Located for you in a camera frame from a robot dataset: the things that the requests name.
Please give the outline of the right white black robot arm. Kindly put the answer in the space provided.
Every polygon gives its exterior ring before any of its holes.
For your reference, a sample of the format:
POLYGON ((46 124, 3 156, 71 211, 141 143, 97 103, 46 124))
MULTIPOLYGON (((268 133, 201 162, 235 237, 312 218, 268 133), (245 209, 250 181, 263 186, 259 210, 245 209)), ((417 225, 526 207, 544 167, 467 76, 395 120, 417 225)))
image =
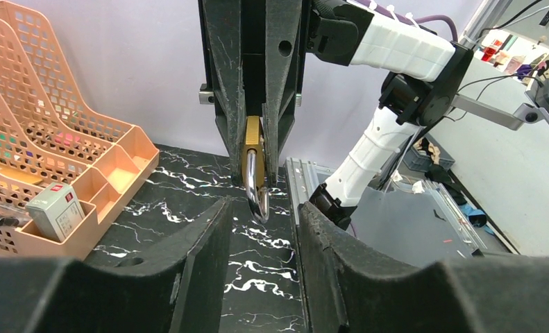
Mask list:
POLYGON ((365 65, 388 74, 362 136, 309 201, 347 228, 365 187, 388 159, 449 110, 472 51, 356 1, 200 1, 205 62, 202 102, 229 155, 231 179, 246 190, 255 221, 269 218, 269 188, 294 124, 305 57, 365 65))

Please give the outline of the small brass padlock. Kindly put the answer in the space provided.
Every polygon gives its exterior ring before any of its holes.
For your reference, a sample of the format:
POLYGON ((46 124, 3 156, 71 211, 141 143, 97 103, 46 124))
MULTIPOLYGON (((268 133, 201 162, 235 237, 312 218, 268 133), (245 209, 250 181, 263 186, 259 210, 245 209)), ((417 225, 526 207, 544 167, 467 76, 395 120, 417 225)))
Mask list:
POLYGON ((269 193, 264 161, 264 138, 259 116, 246 118, 246 134, 242 149, 242 180, 253 219, 266 223, 269 219, 269 193))

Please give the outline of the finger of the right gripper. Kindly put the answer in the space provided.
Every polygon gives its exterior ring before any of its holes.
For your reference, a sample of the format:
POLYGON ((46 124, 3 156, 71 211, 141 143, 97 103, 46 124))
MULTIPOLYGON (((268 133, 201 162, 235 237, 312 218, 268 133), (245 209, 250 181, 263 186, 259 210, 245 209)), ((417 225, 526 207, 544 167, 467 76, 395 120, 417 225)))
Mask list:
POLYGON ((263 128, 267 186, 278 182, 280 153, 294 125, 302 1, 265 2, 263 128))
POLYGON ((214 94, 215 122, 229 156, 230 179, 242 185, 246 125, 242 67, 241 1, 199 1, 207 85, 214 94))

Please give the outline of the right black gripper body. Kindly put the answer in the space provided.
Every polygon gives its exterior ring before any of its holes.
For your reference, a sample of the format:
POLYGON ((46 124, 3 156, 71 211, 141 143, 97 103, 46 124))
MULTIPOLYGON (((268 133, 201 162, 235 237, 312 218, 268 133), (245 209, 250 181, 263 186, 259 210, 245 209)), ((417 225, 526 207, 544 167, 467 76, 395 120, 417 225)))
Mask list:
MULTIPOLYGON (((265 104, 265 2, 266 1, 241 1, 242 9, 242 67, 243 67, 243 88, 245 96, 245 113, 247 116, 259 116, 263 119, 263 105, 265 104)), ((305 66, 305 38, 307 33, 308 20, 310 18, 310 1, 303 2, 303 13, 301 17, 300 36, 298 37, 298 76, 296 90, 296 108, 301 103, 303 88, 303 74, 305 66)), ((203 28, 201 23, 201 36, 203 45, 203 28)), ((213 106, 214 94, 211 87, 207 85, 207 71, 205 67, 205 83, 199 92, 203 95, 204 101, 213 106)))

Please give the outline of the orange plastic file organizer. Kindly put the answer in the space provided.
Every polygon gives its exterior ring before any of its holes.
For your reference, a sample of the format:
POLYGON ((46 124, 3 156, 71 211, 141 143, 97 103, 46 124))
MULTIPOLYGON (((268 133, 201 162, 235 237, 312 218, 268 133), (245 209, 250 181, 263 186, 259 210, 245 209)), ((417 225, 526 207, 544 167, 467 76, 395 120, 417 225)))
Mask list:
POLYGON ((0 202, 18 208, 51 183, 71 185, 85 218, 63 241, 34 222, 0 227, 0 257, 74 256, 96 247, 159 162, 159 150, 131 123, 84 102, 49 20, 0 1, 0 202), (57 144, 58 133, 81 142, 57 144))

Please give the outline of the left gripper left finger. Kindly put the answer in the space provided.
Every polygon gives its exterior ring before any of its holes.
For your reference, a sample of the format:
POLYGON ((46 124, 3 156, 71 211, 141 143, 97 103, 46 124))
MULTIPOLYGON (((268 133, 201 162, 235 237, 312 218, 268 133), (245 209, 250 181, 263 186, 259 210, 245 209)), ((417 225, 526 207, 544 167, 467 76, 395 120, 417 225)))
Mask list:
POLYGON ((115 266, 0 259, 0 332, 218 332, 232 224, 225 197, 115 266))

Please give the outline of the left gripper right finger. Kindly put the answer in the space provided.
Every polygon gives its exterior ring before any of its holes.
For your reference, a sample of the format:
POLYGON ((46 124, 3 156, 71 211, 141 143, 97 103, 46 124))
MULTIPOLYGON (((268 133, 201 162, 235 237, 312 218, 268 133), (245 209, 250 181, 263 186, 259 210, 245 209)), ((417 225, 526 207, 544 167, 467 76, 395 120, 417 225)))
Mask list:
POLYGON ((549 258, 449 259, 417 268, 299 207, 312 332, 549 332, 549 258))

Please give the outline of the pink object in organizer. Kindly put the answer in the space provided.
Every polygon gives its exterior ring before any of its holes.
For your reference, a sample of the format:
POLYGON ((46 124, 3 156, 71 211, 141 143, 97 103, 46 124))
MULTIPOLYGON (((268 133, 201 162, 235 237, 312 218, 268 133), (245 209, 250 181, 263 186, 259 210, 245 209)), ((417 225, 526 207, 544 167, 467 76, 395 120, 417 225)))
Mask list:
POLYGON ((63 144, 64 146, 71 147, 81 142, 80 137, 77 137, 71 133, 58 133, 55 137, 57 144, 63 144))

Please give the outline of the small white box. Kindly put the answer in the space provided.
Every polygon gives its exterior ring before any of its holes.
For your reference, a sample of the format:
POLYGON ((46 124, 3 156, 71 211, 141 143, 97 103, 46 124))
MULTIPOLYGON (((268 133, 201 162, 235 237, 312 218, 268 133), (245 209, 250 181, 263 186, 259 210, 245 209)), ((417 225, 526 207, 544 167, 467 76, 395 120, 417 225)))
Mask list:
POLYGON ((41 235, 63 242, 85 218, 71 185, 51 183, 26 205, 26 210, 41 235))

